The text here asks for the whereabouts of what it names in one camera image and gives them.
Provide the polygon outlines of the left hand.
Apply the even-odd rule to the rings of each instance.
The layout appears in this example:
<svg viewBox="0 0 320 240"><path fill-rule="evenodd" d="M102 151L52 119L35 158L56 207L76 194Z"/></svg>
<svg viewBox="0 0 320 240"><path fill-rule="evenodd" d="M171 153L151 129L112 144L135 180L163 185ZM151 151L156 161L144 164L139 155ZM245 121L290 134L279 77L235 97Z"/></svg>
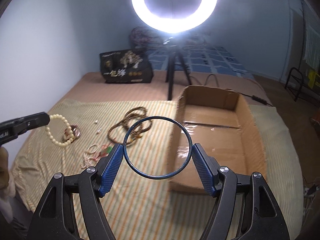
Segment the left hand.
<svg viewBox="0 0 320 240"><path fill-rule="evenodd" d="M1 183L1 199L7 200L9 197L15 197L16 190L15 190L15 182L12 174L9 170L9 154L7 150L1 146L0 152L0 183Z"/></svg>

